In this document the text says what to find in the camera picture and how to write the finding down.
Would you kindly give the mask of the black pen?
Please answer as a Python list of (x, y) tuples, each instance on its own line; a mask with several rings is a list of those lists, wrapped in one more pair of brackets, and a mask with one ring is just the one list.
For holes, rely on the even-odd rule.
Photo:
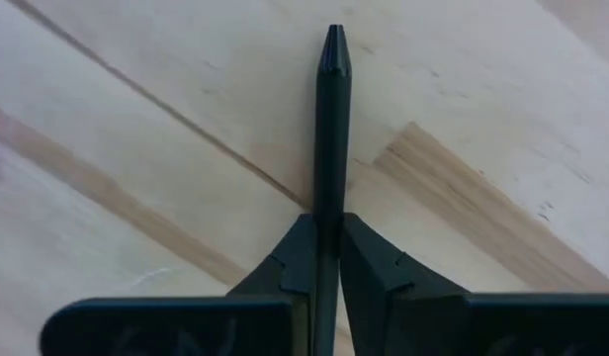
[(313, 356), (334, 351), (352, 67), (344, 27), (328, 28), (316, 74), (313, 216), (316, 225)]

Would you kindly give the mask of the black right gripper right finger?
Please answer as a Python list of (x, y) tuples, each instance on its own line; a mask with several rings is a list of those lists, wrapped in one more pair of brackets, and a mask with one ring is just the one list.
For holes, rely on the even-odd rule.
[(609, 356), (609, 294), (471, 292), (358, 216), (340, 271), (356, 356)]

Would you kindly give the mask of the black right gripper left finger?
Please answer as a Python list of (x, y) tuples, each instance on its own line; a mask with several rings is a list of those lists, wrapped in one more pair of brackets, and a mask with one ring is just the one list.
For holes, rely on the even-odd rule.
[(55, 312), (42, 356), (307, 356), (315, 224), (299, 216), (223, 296), (92, 298)]

